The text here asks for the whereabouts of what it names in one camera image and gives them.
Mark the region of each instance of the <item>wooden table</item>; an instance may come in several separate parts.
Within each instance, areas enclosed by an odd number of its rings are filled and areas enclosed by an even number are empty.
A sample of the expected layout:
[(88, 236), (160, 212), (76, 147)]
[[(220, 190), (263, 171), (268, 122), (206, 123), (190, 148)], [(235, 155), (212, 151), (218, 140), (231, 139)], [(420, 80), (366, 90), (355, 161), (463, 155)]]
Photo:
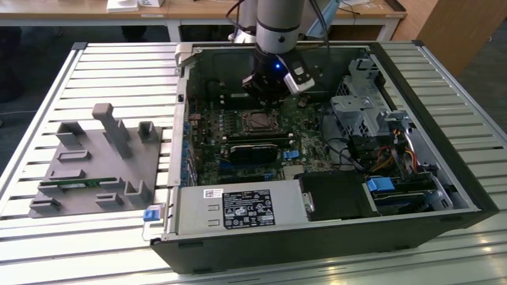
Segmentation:
[(0, 0), (0, 26), (166, 26), (170, 2), (108, 13), (107, 0)]
[(422, 40), (454, 76), (507, 17), (506, 0), (399, 0), (408, 16), (394, 40)]
[[(227, 10), (235, 0), (171, 0), (167, 10), (168, 32), (171, 41), (180, 42), (179, 27), (183, 25), (228, 25), (224, 19)], [(407, 16), (406, 12), (396, 12), (384, 0), (372, 0), (371, 4), (355, 5), (354, 12), (339, 10), (332, 25), (344, 26), (382, 26), (378, 40), (391, 40), (399, 20)]]
[[(107, 0), (0, 0), (0, 26), (167, 26), (171, 41), (180, 42), (183, 25), (228, 25), (224, 19), (234, 4), (226, 0), (166, 0), (160, 8), (107, 13)], [(382, 26), (378, 40), (390, 40), (399, 20), (384, 0), (339, 11), (332, 25)]]

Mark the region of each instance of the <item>white table leg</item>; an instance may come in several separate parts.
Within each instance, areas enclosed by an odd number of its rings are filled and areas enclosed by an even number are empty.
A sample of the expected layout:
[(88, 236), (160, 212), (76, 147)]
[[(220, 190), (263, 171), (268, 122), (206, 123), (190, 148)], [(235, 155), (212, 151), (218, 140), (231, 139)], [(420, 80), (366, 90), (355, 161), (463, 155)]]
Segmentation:
[(175, 43), (182, 42), (180, 20), (167, 20), (166, 22), (170, 40)]
[(382, 26), (378, 41), (384, 42), (391, 40), (399, 23), (399, 18), (386, 19), (386, 24)]

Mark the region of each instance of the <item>white sticker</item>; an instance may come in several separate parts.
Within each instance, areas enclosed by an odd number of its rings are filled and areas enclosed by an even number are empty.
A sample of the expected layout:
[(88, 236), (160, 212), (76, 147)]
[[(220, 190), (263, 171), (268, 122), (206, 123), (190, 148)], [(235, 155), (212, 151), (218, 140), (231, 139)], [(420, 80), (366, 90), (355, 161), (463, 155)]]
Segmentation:
[(223, 189), (204, 189), (204, 198), (222, 198)]
[(143, 18), (163, 18), (163, 14), (142, 14)]

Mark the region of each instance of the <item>metal slatted table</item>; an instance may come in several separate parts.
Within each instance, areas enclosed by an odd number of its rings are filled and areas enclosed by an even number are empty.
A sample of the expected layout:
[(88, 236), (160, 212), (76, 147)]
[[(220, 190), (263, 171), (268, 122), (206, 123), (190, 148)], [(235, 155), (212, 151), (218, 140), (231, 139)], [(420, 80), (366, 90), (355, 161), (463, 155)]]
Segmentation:
[[(31, 219), (28, 205), (59, 140), (59, 122), (84, 129), (95, 103), (115, 106), (126, 126), (163, 130), (155, 202), (166, 200), (176, 100), (174, 43), (90, 44), (72, 50), (0, 180), (3, 284), (490, 284), (507, 277), (507, 140), (498, 125), (424, 47), (383, 43), (422, 102), (488, 191), (500, 213), (416, 249), (178, 275), (142, 239), (143, 211)], [(396, 92), (388, 88), (402, 109)]]

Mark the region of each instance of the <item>barcode sticker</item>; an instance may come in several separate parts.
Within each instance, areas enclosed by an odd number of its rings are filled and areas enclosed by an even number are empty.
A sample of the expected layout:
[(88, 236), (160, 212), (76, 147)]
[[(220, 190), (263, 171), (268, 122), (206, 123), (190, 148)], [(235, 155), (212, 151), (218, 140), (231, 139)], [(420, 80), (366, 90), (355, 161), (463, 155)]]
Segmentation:
[(204, 189), (204, 198), (222, 198), (223, 189)]

